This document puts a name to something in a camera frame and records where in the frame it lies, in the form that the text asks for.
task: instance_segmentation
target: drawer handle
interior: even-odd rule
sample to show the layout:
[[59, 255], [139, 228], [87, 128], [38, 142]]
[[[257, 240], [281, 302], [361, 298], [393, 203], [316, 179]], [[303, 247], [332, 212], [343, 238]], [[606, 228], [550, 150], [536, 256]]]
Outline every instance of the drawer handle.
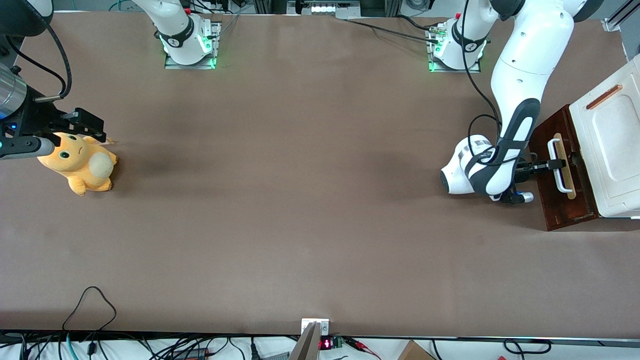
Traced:
[[[560, 142], [560, 139], [558, 138], [553, 138], [551, 140], [549, 140], [549, 142], [547, 143], [547, 148], [549, 149], [549, 158], [551, 160], [557, 160], [558, 159], [558, 155], [556, 154], [556, 148], [554, 147], [554, 143], [556, 142]], [[556, 179], [556, 188], [558, 188], [558, 191], [561, 193], [572, 193], [573, 190], [571, 189], [567, 189], [564, 187], [564, 183], [562, 181], [562, 177], [560, 176], [560, 169], [556, 168], [554, 169], [554, 178]]]

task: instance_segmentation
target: robotic arm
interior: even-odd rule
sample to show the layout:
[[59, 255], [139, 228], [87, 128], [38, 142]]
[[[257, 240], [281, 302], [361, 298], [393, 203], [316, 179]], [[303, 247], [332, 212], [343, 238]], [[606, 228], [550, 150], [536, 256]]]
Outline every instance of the robotic arm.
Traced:
[[498, 17], [515, 17], [513, 33], [491, 81], [502, 118], [499, 137], [492, 145], [483, 135], [471, 135], [456, 146], [451, 161], [440, 172], [449, 193], [475, 192], [508, 203], [533, 200], [530, 193], [511, 191], [518, 161], [529, 143], [542, 94], [566, 49], [574, 20], [588, 18], [601, 4], [602, 0], [467, 0], [463, 17], [447, 21], [450, 39], [435, 56], [454, 69], [460, 69], [461, 64], [464, 69], [462, 57], [471, 59], [471, 64], [477, 61], [493, 22]]
[[[188, 15], [180, 0], [134, 0], [158, 29], [164, 50], [180, 65], [192, 65], [213, 51], [211, 21]], [[0, 34], [33, 37], [49, 30], [52, 0], [0, 1]], [[0, 64], [0, 160], [45, 156], [60, 146], [55, 132], [82, 134], [106, 141], [104, 122], [82, 108], [71, 113], [58, 110], [54, 101], [71, 87], [70, 75], [60, 94], [44, 96], [19, 76], [20, 69]]]

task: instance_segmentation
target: power cord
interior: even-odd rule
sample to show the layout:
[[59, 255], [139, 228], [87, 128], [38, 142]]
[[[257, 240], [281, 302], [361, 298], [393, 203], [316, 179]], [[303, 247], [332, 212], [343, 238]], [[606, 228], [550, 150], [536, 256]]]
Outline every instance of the power cord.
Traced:
[[375, 351], [371, 350], [367, 345], [364, 345], [364, 343], [362, 343], [361, 341], [358, 341], [352, 338], [351, 336], [342, 336], [342, 340], [344, 340], [344, 343], [349, 345], [350, 347], [358, 351], [364, 352], [366, 354], [373, 355], [377, 357], [378, 360], [382, 360], [382, 358], [378, 354], [376, 354]]
[[431, 28], [431, 27], [433, 27], [433, 26], [437, 26], [437, 25], [438, 25], [438, 23], [436, 22], [436, 23], [431, 24], [431, 25], [425, 25], [425, 26], [423, 26], [423, 25], [420, 25], [420, 24], [418, 24], [417, 22], [413, 21], [413, 19], [412, 19], [412, 18], [410, 18], [409, 16], [405, 16], [405, 15], [403, 15], [403, 14], [398, 14], [398, 15], [396, 15], [396, 17], [399, 17], [400, 19], [407, 20], [407, 21], [408, 21], [411, 25], [413, 25], [414, 27], [416, 27], [416, 28], [418, 28], [418, 29], [420, 29], [420, 30], [424, 30], [424, 31], [429, 31], [429, 28]]
[[231, 341], [231, 338], [227, 338], [229, 340], [229, 343], [231, 344], [231, 346], [233, 346], [234, 348], [238, 349], [238, 351], [240, 351], [240, 354], [242, 354], [242, 360], [246, 360], [244, 358], [244, 352], [242, 351], [242, 349], [240, 349], [239, 347], [236, 346], [236, 344], [234, 344], [233, 341]]
[[384, 31], [386, 33], [390, 33], [390, 34], [394, 34], [394, 35], [398, 35], [400, 37], [406, 37], [406, 38], [412, 38], [412, 39], [416, 39], [416, 40], [420, 40], [420, 41], [426, 41], [426, 42], [432, 42], [434, 44], [436, 44], [438, 41], [435, 39], [430, 39], [430, 38], [422, 38], [422, 37], [417, 37], [415, 35], [409, 35], [409, 34], [405, 34], [405, 33], [401, 33], [399, 31], [394, 31], [394, 30], [389, 30], [389, 29], [385, 29], [385, 28], [381, 28], [379, 26], [375, 26], [375, 25], [371, 25], [371, 24], [365, 24], [364, 22], [359, 22], [359, 21], [355, 21], [355, 20], [344, 20], [346, 22], [350, 22], [352, 24], [358, 24], [358, 25], [362, 25], [362, 26], [367, 26], [368, 28], [372, 28], [372, 29], [376, 29], [376, 30], [380, 30], [380, 31]]
[[[113, 310], [113, 316], [111, 317], [111, 319], [109, 319], [109, 321], [107, 321], [106, 323], [104, 323], [104, 325], [100, 326], [98, 329], [96, 329], [95, 331], [93, 331], [91, 333], [91, 342], [89, 343], [89, 345], [87, 346], [86, 349], [86, 354], [89, 355], [89, 358], [91, 358], [92, 355], [94, 355], [96, 353], [96, 347], [95, 347], [95, 343], [93, 342], [93, 337], [99, 332], [102, 331], [105, 327], [107, 327], [107, 325], [111, 324], [111, 322], [113, 322], [113, 320], [115, 320], [116, 316], [118, 316], [118, 311], [116, 310], [116, 307], [107, 299], [106, 296], [104, 296], [104, 293], [102, 292], [102, 290], [97, 287], [97, 286], [88, 286], [87, 288], [84, 289], [84, 291], [82, 292], [82, 295], [80, 295], [80, 299], [78, 300], [78, 303], [76, 304], [76, 306], [74, 307], [73, 311], [71, 311], [71, 313], [69, 314], [69, 316], [67, 316], [67, 318], [65, 319], [65, 321], [62, 323], [62, 332], [61, 335], [66, 331], [67, 332], [67, 345], [69, 347], [69, 351], [71, 352], [71, 356], [74, 358], [74, 360], [78, 360], [76, 353], [73, 351], [73, 348], [71, 347], [71, 340], [70, 340], [70, 336], [68, 333], [68, 330], [66, 329], [66, 324], [67, 322], [76, 314], [76, 311], [78, 310], [78, 308], [80, 307], [80, 304], [82, 303], [82, 300], [84, 299], [84, 296], [86, 295], [87, 291], [91, 290], [91, 289], [95, 289], [100, 293], [100, 296], [102, 297], [102, 299], [104, 300], [105, 303], [107, 303], [107, 305], [109, 305], [109, 307]], [[107, 358], [107, 355], [105, 354], [104, 350], [102, 349], [102, 344], [100, 343], [100, 339], [97, 340], [98, 341], [98, 347], [100, 348], [100, 352], [102, 352], [102, 355], [104, 356], [104, 358], [106, 360], [109, 360]], [[58, 356], [61, 358], [62, 354], [60, 352], [60, 339], [58, 339]]]
[[63, 86], [63, 89], [58, 93], [57, 97], [37, 98], [37, 99], [35, 99], [35, 101], [36, 102], [49, 102], [49, 101], [55, 101], [55, 100], [64, 99], [69, 94], [69, 92], [71, 91], [71, 66], [69, 65], [69, 58], [67, 58], [67, 53], [65, 52], [64, 47], [62, 47], [62, 43], [60, 42], [60, 39], [56, 35], [56, 32], [53, 31], [53, 28], [51, 27], [51, 25], [42, 17], [40, 12], [38, 10], [36, 10], [33, 7], [33, 5], [31, 5], [31, 3], [29, 3], [29, 1], [22, 0], [22, 2], [24, 4], [26, 4], [27, 7], [29, 8], [29, 10], [31, 10], [31, 12], [33, 13], [33, 15], [35, 15], [38, 19], [40, 19], [42, 24], [46, 26], [47, 31], [49, 32], [49, 34], [53, 38], [53, 41], [56, 43], [56, 46], [58, 47], [58, 51], [60, 52], [60, 55], [62, 56], [62, 62], [65, 64], [65, 70], [67, 71], [67, 83], [66, 83], [66, 86]]
[[[516, 346], [516, 348], [518, 350], [511, 350], [507, 344], [514, 344]], [[542, 354], [546, 354], [547, 352], [551, 351], [551, 341], [546, 342], [546, 344], [548, 345], [548, 347], [545, 350], [540, 350], [540, 351], [523, 351], [522, 347], [520, 346], [520, 344], [518, 344], [517, 341], [515, 341], [514, 339], [505, 339], [502, 342], [502, 346], [504, 347], [504, 350], [507, 350], [508, 352], [514, 354], [514, 355], [520, 355], [520, 357], [522, 358], [522, 360], [526, 360], [524, 355], [542, 355]]]
[[436, 340], [431, 339], [431, 343], [433, 344], [433, 352], [436, 353], [436, 357], [438, 358], [438, 360], [442, 360], [442, 358], [440, 357], [440, 353], [438, 352], [438, 346], [436, 345]]
[[6, 42], [9, 43], [9, 46], [11, 47], [11, 49], [13, 49], [13, 51], [15, 51], [16, 54], [18, 54], [18, 56], [20, 56], [21, 58], [27, 60], [28, 62], [32, 63], [33, 65], [35, 65], [36, 67], [38, 67], [41, 70], [44, 70], [45, 72], [50, 73], [51, 75], [55, 76], [56, 79], [58, 79], [58, 81], [60, 81], [60, 84], [62, 85], [62, 89], [60, 89], [60, 91], [58, 92], [58, 94], [62, 94], [63, 92], [65, 92], [65, 90], [67, 89], [67, 82], [62, 78], [62, 76], [60, 76], [57, 72], [51, 70], [50, 68], [42, 65], [41, 63], [38, 63], [37, 61], [35, 61], [34, 59], [30, 58], [29, 56], [25, 55], [22, 51], [20, 51], [20, 49], [18, 49], [18, 47], [13, 43], [13, 40], [11, 40], [11, 37], [9, 35], [5, 35], [4, 38], [6, 39]]
[[251, 360], [262, 360], [258, 349], [255, 347], [255, 342], [253, 342], [253, 336], [251, 337]]

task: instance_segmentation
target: white floor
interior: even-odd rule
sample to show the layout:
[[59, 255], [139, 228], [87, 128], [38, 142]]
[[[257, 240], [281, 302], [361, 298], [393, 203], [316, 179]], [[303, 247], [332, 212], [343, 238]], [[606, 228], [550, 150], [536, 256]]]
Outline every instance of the white floor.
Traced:
[[[225, 343], [224, 338], [215, 339], [209, 345], [210, 351], [217, 351]], [[234, 338], [232, 340], [244, 354], [244, 360], [251, 359], [250, 339]], [[396, 360], [408, 340], [395, 339], [360, 339], [370, 349], [378, 353], [382, 360]], [[175, 343], [171, 340], [149, 341], [154, 351], [161, 350]], [[295, 342], [289, 338], [256, 338], [256, 347], [262, 358], [290, 352], [295, 346]], [[433, 355], [433, 346], [429, 340], [418, 340], [417, 343], [427, 352]], [[88, 342], [72, 343], [79, 360], [87, 360], [86, 347]], [[442, 360], [498, 360], [504, 356], [507, 360], [521, 360], [516, 356], [506, 352], [502, 343], [485, 343], [472, 341], [437, 341], [438, 351]], [[102, 347], [106, 352], [108, 360], [148, 360], [152, 357], [150, 352], [133, 340], [112, 340], [102, 341]], [[537, 351], [546, 345], [522, 345], [524, 350]], [[0, 359], [19, 360], [20, 345], [13, 345], [0, 349]], [[37, 350], [31, 351], [30, 359], [34, 359]], [[73, 360], [66, 344], [62, 344], [62, 359]], [[333, 350], [320, 351], [319, 360], [335, 360], [342, 356], [348, 356], [347, 360], [376, 360], [375, 357], [363, 352], [358, 352], [350, 347], [337, 348]], [[50, 344], [40, 357], [42, 360], [59, 360], [58, 344]], [[103, 360], [105, 357], [98, 352], [93, 356], [94, 360]], [[211, 360], [243, 360], [240, 351], [227, 345], [219, 354], [210, 357]], [[554, 345], [552, 350], [544, 355], [526, 355], [526, 360], [638, 360], [640, 359], [640, 348], [615, 348], [615, 347], [593, 347], [577, 345]]]

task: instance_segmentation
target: yellow plush toy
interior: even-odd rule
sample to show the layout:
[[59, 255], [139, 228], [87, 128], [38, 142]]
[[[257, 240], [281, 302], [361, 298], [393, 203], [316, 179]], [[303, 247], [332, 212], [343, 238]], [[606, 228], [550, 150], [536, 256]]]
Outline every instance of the yellow plush toy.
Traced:
[[38, 160], [49, 169], [69, 180], [69, 187], [84, 196], [87, 190], [105, 192], [111, 189], [109, 176], [118, 157], [105, 150], [90, 136], [56, 133], [60, 146], [52, 154], [39, 156]]

